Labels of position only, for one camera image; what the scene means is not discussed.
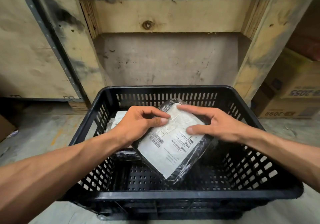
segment forearm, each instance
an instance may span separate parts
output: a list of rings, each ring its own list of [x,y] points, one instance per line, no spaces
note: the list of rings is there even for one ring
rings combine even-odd
[[[270,156],[300,180],[320,192],[320,148],[250,129],[242,143]]]
[[[2,223],[30,221],[118,150],[117,141],[103,134],[0,168]]]

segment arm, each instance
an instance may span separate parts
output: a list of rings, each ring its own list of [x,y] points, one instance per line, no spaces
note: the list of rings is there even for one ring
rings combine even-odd
[[[273,158],[320,193],[320,148],[285,140],[253,128],[217,108],[190,105],[180,105],[178,108],[211,119],[210,125],[190,126],[187,128],[188,134],[209,134],[224,141],[246,144]]]
[[[143,118],[150,113],[161,118]],[[29,222],[112,153],[148,128],[165,125],[169,117],[154,107],[133,106],[108,133],[1,167],[1,223]]]

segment hand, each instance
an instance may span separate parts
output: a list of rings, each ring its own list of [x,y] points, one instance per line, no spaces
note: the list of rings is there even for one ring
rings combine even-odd
[[[158,117],[145,119],[145,114]],[[118,137],[122,147],[128,147],[135,140],[142,137],[149,128],[163,126],[168,122],[170,115],[155,107],[132,106],[123,119],[109,132]]]
[[[205,115],[211,119],[210,125],[193,125],[186,129],[190,135],[208,134],[229,142],[244,141],[244,137],[255,128],[246,125],[218,108],[205,108],[191,105],[178,105],[179,110],[197,115]]]

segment fingernail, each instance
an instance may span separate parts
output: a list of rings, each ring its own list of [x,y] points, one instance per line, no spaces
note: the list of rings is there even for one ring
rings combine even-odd
[[[186,132],[187,132],[188,134],[190,134],[190,135],[193,134],[193,130],[192,130],[191,127],[188,127],[188,128],[186,129]]]
[[[163,124],[166,124],[166,123],[168,122],[168,119],[166,119],[166,118],[161,118],[161,122],[162,122]]]

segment finger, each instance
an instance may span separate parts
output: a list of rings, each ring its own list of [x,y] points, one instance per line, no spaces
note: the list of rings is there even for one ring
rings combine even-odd
[[[210,125],[193,125],[186,129],[186,132],[190,135],[211,135],[213,133],[212,126]]]
[[[159,127],[159,126],[163,126],[168,122],[168,119],[166,118],[160,118],[160,117],[154,117],[153,119],[147,120],[147,126],[148,128],[151,127]]]
[[[177,108],[179,110],[186,111],[188,113],[194,113],[198,115],[205,115],[209,118],[214,117],[216,108],[206,108],[206,107],[197,107],[197,106],[192,106],[192,105],[178,105]]]
[[[162,110],[160,109],[157,109],[155,107],[148,107],[148,106],[140,106],[140,110],[145,113],[145,114],[154,114],[155,116],[159,116],[159,117],[162,117],[162,118],[170,118],[170,115],[167,114],[166,112],[163,112]]]

